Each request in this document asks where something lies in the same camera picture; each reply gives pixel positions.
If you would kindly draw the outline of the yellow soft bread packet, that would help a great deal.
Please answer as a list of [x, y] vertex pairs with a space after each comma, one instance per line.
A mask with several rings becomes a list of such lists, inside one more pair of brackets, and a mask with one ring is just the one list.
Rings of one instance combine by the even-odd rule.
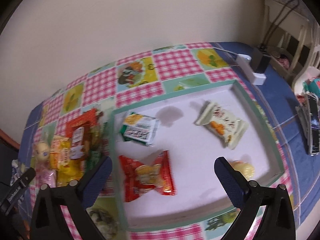
[[83, 161], [71, 159], [71, 139], [54, 135], [50, 146], [49, 163], [56, 171], [56, 186], [66, 186], [72, 180], [79, 181], [84, 175]]

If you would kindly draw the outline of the green round biscuit packet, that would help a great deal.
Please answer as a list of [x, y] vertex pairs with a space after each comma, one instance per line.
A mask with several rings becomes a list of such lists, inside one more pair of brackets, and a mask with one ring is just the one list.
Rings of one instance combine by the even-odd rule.
[[108, 121], [105, 120], [103, 111], [97, 110], [95, 116], [97, 124], [91, 127], [91, 145], [85, 165], [86, 172], [92, 170], [104, 155], [104, 140], [108, 137]]

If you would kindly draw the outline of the pink snack packet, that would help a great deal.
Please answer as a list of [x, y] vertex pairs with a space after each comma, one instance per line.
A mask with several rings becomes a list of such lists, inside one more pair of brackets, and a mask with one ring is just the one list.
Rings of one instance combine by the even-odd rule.
[[56, 171], [46, 166], [38, 166], [36, 168], [36, 185], [41, 187], [48, 184], [49, 187], [56, 187]]

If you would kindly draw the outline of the red brown milk biscuit packet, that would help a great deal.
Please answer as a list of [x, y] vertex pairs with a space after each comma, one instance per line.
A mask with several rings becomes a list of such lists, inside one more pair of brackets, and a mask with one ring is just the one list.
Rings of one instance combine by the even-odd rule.
[[86, 159], [91, 146], [91, 129], [89, 124], [76, 126], [72, 130], [71, 148], [69, 157], [71, 160]]

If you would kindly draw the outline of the cream persimmon snack packet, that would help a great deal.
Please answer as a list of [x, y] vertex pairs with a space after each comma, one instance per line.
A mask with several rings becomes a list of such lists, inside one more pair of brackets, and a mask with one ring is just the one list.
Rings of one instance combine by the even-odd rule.
[[247, 131], [249, 124], [211, 101], [204, 108], [195, 125], [204, 126], [223, 140], [224, 146], [233, 150]]

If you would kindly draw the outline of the round pastry clear wrapper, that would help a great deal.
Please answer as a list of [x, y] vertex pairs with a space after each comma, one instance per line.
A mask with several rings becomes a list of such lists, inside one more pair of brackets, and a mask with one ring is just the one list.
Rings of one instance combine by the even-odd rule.
[[35, 159], [39, 164], [45, 164], [50, 158], [50, 146], [44, 142], [39, 141], [34, 144]]

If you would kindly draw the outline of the red rectangular snack box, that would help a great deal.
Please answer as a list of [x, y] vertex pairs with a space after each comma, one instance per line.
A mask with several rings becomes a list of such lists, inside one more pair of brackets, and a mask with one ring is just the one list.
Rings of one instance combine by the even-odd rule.
[[97, 109], [93, 108], [81, 114], [80, 116], [68, 121], [66, 123], [66, 130], [65, 130], [66, 137], [70, 138], [72, 136], [73, 131], [77, 127], [83, 124], [89, 124], [90, 126], [97, 125], [98, 122], [97, 122], [96, 112], [97, 112]]

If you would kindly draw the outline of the red cracker packet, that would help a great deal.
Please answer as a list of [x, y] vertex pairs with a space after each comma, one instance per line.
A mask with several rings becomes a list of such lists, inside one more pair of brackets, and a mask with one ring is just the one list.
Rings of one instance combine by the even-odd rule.
[[151, 165], [124, 155], [119, 157], [119, 161], [125, 175], [125, 202], [132, 202], [151, 190], [163, 196], [176, 195], [169, 151], [162, 151]]

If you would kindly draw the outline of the green white cracker packet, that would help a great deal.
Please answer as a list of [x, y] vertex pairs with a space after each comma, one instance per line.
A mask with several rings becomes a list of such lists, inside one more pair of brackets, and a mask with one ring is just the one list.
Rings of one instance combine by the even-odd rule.
[[144, 146], [151, 146], [153, 145], [158, 127], [158, 118], [127, 111], [119, 133], [124, 141], [134, 141]]

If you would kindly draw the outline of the white tray green rim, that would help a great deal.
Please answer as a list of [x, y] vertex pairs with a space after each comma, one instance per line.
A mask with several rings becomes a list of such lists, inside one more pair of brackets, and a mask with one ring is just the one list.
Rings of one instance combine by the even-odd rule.
[[[248, 123], [235, 149], [203, 126], [195, 124], [211, 101]], [[124, 141], [120, 129], [125, 115], [135, 112], [159, 118], [151, 146]], [[254, 166], [254, 179], [270, 186], [284, 174], [280, 150], [254, 101], [235, 80], [210, 83], [165, 94], [115, 110], [110, 120], [110, 154], [119, 218], [126, 231], [155, 231], [196, 223], [232, 208], [214, 173], [218, 157]], [[174, 196], [150, 191], [125, 202], [120, 155], [151, 164], [163, 150], [169, 152]]]

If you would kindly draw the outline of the white power strip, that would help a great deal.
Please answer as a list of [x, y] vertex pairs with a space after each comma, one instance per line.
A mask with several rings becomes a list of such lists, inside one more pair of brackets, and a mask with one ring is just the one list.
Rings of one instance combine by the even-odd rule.
[[236, 62], [252, 85], [262, 86], [266, 80], [266, 75], [253, 71], [250, 66], [251, 59], [249, 55], [237, 54]]

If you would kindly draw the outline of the pink checkered tablecloth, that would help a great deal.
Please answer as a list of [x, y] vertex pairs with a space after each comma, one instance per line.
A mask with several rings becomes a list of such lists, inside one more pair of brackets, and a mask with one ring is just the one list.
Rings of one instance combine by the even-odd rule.
[[[65, 135], [66, 123], [96, 108], [108, 121], [108, 137], [104, 153], [110, 153], [110, 120], [120, 108], [165, 94], [228, 80], [235, 80], [254, 101], [280, 150], [284, 174], [270, 186], [285, 184], [289, 194], [293, 186], [284, 151], [265, 111], [245, 82], [238, 77], [228, 61], [219, 55], [221, 48], [206, 46], [191, 48], [189, 44], [146, 51], [112, 62], [69, 83], [51, 98], [35, 108], [30, 115], [31, 142], [52, 142], [54, 135]], [[220, 238], [235, 219], [238, 211], [232, 207], [211, 218], [170, 229], [155, 231], [126, 231], [119, 218], [114, 191], [113, 173], [107, 180], [94, 207], [107, 211], [117, 221], [115, 239], [215, 239]]]

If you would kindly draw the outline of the black phone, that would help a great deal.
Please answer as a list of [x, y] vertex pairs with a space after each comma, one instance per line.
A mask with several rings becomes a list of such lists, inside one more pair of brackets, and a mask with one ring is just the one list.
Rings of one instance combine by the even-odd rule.
[[309, 154], [319, 154], [319, 112], [318, 97], [314, 93], [306, 95], [307, 98], [307, 121], [308, 121], [308, 146]]

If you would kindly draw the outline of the black power adapter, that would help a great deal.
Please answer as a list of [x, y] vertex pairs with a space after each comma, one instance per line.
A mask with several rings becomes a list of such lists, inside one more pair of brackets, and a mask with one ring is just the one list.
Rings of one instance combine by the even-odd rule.
[[258, 74], [264, 74], [266, 68], [270, 63], [271, 57], [266, 49], [261, 49], [255, 47], [253, 49], [252, 59], [250, 62], [250, 67], [252, 68], [253, 72]]

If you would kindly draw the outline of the white wooden chair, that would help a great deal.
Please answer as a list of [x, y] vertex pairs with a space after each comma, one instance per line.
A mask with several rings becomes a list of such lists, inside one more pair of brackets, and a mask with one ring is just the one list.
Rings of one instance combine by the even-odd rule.
[[[307, 18], [289, 9], [284, 10], [288, 17], [279, 28], [284, 31], [280, 42], [276, 47], [268, 46], [267, 51], [285, 54], [291, 61], [289, 68], [281, 66], [279, 61], [271, 56], [271, 64], [275, 70], [291, 85], [296, 82], [319, 76], [319, 24], [311, 23]], [[304, 46], [310, 46], [308, 57], [304, 64], [298, 62]]]

